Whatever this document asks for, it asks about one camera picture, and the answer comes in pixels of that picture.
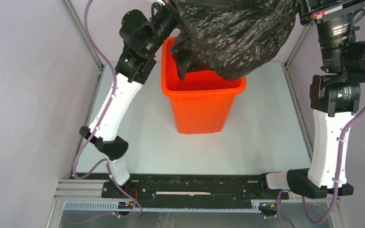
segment crumpled black bag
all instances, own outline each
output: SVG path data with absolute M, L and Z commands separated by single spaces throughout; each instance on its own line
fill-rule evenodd
M 273 59 L 295 23 L 296 0 L 172 0 L 183 29 L 172 46 L 181 80 L 210 69 L 227 80 Z

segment trash can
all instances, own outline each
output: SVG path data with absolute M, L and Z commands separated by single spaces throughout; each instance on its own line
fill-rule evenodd
M 163 43 L 161 83 L 170 98 L 177 131 L 181 134 L 220 132 L 237 94 L 244 91 L 246 79 L 227 81 L 213 71 L 187 73 L 183 81 L 177 73 L 170 48 L 174 37 Z

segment red label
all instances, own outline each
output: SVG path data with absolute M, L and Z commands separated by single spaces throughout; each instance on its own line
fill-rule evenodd
M 321 17 L 325 16 L 325 11 L 313 14 L 313 19 L 320 19 Z

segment wall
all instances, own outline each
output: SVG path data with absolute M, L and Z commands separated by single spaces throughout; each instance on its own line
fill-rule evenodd
M 71 0 L 71 2 L 74 5 L 80 19 L 83 21 L 83 14 L 88 0 Z M 123 40 L 119 36 L 122 17 L 128 11 L 133 9 L 138 9 L 149 17 L 151 14 L 150 6 L 151 3 L 146 0 L 96 0 L 92 3 L 88 16 L 88 23 L 90 24 L 89 31 L 97 46 L 103 51 L 110 61 L 118 61 L 124 46 Z M 284 63 L 287 61 L 287 58 L 295 46 L 302 30 L 303 27 L 297 20 L 288 41 L 272 61 Z M 171 36 L 177 36 L 178 34 L 179 30 L 176 29 Z M 160 52 L 161 48 L 156 54 L 155 59 L 157 61 L 160 61 Z
M 97 74 L 61 1 L 0 1 L 0 228 L 44 226 Z
M 357 33 L 357 40 L 365 40 L 365 17 L 357 25 L 361 27 L 361 30 Z M 313 27 L 290 66 L 290 74 L 312 136 L 314 135 L 314 122 L 312 110 L 309 108 L 308 92 L 312 76 L 323 73 L 319 69 L 320 66 L 322 66 L 322 60 L 317 30 L 316 27 Z M 364 105 L 365 84 L 362 85 L 360 107 Z M 349 183 L 355 187 L 353 196 L 341 198 L 350 219 L 350 224 L 354 228 L 365 227 L 365 116 L 354 125 L 350 133 L 346 159 L 346 177 Z

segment white table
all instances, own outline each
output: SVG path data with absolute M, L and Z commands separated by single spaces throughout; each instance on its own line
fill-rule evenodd
M 288 85 L 278 62 L 266 63 L 247 77 L 223 131 L 179 134 L 169 98 L 160 88 L 160 63 L 129 106 L 118 135 L 129 142 L 130 173 L 245 175 L 308 168 L 306 147 Z M 105 69 L 91 120 L 112 83 Z M 90 144 L 77 172 L 87 172 L 103 157 Z M 100 165 L 96 173 L 107 172 Z

